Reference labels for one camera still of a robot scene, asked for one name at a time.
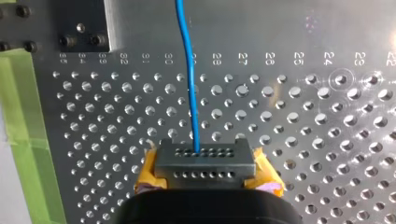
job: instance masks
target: perforated metal plate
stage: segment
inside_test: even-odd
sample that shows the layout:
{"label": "perforated metal plate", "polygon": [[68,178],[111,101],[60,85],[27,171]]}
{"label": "perforated metal plate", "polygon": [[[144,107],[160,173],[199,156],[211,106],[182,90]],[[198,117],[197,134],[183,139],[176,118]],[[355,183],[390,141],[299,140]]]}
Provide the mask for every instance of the perforated metal plate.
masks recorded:
{"label": "perforated metal plate", "polygon": [[[147,140],[191,141],[174,2],[106,1],[117,47],[101,54],[60,54],[48,2],[29,1],[32,18],[11,24],[40,46],[35,70],[68,222],[111,223],[133,195]],[[202,141],[245,136],[263,147],[305,223],[395,223],[396,2],[185,5]]]}

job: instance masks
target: blue wire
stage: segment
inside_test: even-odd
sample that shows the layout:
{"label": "blue wire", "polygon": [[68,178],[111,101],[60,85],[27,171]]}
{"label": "blue wire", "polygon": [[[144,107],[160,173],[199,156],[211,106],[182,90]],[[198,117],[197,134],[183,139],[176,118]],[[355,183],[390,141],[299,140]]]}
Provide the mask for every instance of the blue wire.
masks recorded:
{"label": "blue wire", "polygon": [[192,46],[189,35],[189,28],[186,24],[184,16],[183,0],[176,0],[176,10],[178,26],[180,27],[181,35],[183,36],[184,50],[186,51],[186,61],[188,67],[188,83],[189,83],[189,99],[190,99],[190,112],[191,112],[191,127],[193,135],[193,145],[196,153],[200,152],[200,139],[199,139],[199,124],[198,124],[198,110],[197,100],[195,98],[195,75],[194,75],[194,59],[192,55]]}

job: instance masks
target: bolt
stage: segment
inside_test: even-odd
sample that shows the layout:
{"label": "bolt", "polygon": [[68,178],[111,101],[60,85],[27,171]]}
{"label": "bolt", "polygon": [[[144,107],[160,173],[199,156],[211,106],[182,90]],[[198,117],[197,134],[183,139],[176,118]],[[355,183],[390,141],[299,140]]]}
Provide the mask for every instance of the bolt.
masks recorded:
{"label": "bolt", "polygon": [[90,43],[94,46],[103,46],[106,43],[106,38],[104,35],[92,35],[90,37]]}
{"label": "bolt", "polygon": [[23,43],[23,47],[26,51],[34,53],[37,51],[37,44],[34,41],[26,41]]}
{"label": "bolt", "polygon": [[27,6],[17,6],[16,8],[17,16],[21,18],[28,18],[31,14],[30,8]]}
{"label": "bolt", "polygon": [[0,52],[1,51],[6,51],[11,49],[11,46],[8,44],[8,42],[5,41],[0,41]]}
{"label": "bolt", "polygon": [[77,40],[73,36],[63,35],[59,38],[59,43],[64,47],[72,48],[77,44]]}

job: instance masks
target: printed number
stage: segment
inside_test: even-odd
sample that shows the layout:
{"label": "printed number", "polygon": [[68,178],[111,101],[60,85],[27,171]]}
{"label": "printed number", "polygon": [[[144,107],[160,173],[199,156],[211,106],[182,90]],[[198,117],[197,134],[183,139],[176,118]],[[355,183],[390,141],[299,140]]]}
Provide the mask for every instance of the printed number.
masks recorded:
{"label": "printed number", "polygon": [[396,52],[388,52],[387,66],[396,65]]}
{"label": "printed number", "polygon": [[364,52],[356,52],[355,53],[355,65],[362,66],[364,65],[365,61],[364,58],[366,57],[366,53]]}
{"label": "printed number", "polygon": [[173,54],[165,53],[165,64],[170,65],[173,64]]}
{"label": "printed number", "polygon": [[79,63],[86,63],[85,58],[87,57],[87,55],[85,53],[79,53],[78,57],[79,57]]}
{"label": "printed number", "polygon": [[60,53],[59,54],[59,58],[61,63],[67,63],[67,59],[66,59],[66,54],[65,53]]}
{"label": "printed number", "polygon": [[213,53],[213,65],[221,65],[221,54]]}
{"label": "printed number", "polygon": [[324,52],[324,65],[332,64],[332,58],[334,57],[334,52]]}
{"label": "printed number", "polygon": [[121,53],[120,54],[120,63],[121,64],[128,64],[128,54],[127,53]]}
{"label": "printed number", "polygon": [[239,63],[243,65],[248,65],[248,54],[247,53],[238,53]]}
{"label": "printed number", "polygon": [[100,64],[105,64],[107,63],[107,54],[105,53],[99,53],[99,63]]}
{"label": "printed number", "polygon": [[295,65],[304,65],[304,53],[303,52],[294,52],[294,64]]}
{"label": "printed number", "polygon": [[142,63],[149,63],[149,53],[142,53]]}
{"label": "printed number", "polygon": [[265,53],[265,64],[273,65],[275,63],[275,54],[273,52]]}
{"label": "printed number", "polygon": [[196,53],[192,54],[192,58],[194,59],[194,64],[197,64],[197,61],[196,61],[197,55],[196,55]]}

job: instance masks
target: green translucent edge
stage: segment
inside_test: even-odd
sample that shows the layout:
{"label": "green translucent edge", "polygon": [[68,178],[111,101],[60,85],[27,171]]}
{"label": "green translucent edge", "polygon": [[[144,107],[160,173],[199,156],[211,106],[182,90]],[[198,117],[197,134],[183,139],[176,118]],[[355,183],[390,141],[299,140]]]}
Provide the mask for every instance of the green translucent edge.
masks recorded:
{"label": "green translucent edge", "polygon": [[65,224],[33,61],[23,49],[0,53],[0,103],[32,222]]}

